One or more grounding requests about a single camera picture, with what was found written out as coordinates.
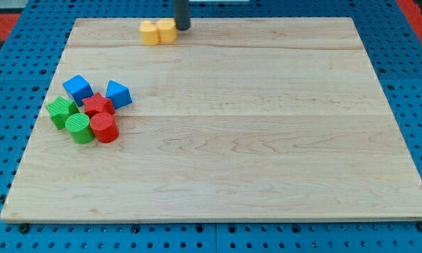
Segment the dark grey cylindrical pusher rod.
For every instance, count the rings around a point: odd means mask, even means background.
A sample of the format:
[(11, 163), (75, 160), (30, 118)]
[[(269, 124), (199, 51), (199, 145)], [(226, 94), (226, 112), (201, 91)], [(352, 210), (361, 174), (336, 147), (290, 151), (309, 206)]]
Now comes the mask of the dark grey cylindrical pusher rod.
[(180, 31), (188, 30), (191, 26), (189, 0), (173, 0), (173, 8), (177, 29)]

